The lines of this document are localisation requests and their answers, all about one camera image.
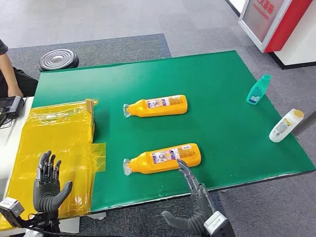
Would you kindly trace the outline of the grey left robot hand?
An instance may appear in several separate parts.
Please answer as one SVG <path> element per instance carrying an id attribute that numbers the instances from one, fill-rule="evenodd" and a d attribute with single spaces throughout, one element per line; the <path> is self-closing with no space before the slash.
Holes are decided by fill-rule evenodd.
<path id="1" fill-rule="evenodd" d="M 57 211 L 72 191 L 72 181 L 67 181 L 63 189 L 60 188 L 60 169 L 62 161 L 54 164 L 55 158 L 55 154 L 48 150 L 39 160 L 33 185 L 32 199 L 37 212 Z"/>

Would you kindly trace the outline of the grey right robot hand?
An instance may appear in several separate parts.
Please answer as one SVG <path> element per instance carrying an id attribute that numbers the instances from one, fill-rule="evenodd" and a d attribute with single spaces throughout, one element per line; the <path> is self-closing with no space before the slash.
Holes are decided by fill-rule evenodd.
<path id="1" fill-rule="evenodd" d="M 186 163 L 181 159 L 176 161 L 179 172 L 183 174 L 193 198 L 193 214 L 188 218 L 182 218 L 175 217 L 168 211 L 163 211 L 161 215 L 167 224 L 173 228 L 192 235 L 207 237 L 209 234 L 204 224 L 215 212 L 209 193 L 205 185 L 198 182 Z"/>

